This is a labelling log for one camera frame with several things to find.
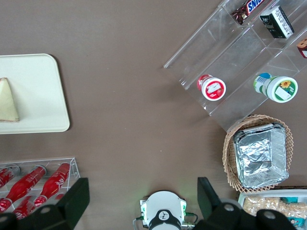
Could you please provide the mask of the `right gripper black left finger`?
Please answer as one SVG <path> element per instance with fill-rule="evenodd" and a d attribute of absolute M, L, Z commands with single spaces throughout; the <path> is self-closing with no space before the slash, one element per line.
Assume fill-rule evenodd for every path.
<path fill-rule="evenodd" d="M 44 205 L 18 220 L 13 213 L 0 216 L 2 230 L 72 230 L 90 203 L 88 178 L 78 179 L 56 203 Z"/>

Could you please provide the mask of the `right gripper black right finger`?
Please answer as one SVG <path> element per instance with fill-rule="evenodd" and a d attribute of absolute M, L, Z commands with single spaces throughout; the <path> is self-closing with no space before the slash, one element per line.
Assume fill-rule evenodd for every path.
<path fill-rule="evenodd" d="M 233 202 L 222 202 L 207 177 L 197 179 L 197 201 L 203 216 L 195 230 L 294 230 L 288 218 L 261 209 L 252 216 Z"/>

